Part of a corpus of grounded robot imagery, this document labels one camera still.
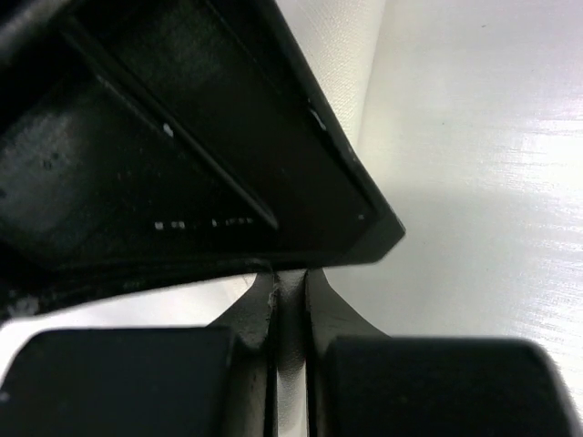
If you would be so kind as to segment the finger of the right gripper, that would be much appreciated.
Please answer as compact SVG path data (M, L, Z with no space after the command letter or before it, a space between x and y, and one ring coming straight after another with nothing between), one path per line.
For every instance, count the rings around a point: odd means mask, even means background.
M1 4L2 320L403 236L275 2Z

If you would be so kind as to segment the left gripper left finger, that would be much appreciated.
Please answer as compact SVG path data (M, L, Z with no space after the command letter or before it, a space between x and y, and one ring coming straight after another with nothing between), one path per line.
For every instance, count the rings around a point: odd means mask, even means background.
M207 327L45 330L1 386L4 436L273 436L274 277Z

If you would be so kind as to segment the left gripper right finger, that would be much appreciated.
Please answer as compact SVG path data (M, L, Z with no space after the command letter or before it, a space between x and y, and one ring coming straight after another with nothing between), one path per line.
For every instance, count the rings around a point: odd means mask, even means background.
M573 436L549 355L524 339L391 337L305 277L311 436Z

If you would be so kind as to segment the white cloth napkin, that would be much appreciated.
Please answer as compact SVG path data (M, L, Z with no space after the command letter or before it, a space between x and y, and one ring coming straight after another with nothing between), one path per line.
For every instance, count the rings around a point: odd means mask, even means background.
M280 1L281 12L351 145L358 143L363 107L385 3ZM275 277L277 309L277 430L308 435L302 337L303 272ZM251 274L148 290L45 316L25 317L1 329L1 372L37 333L57 328L204 327L243 296Z

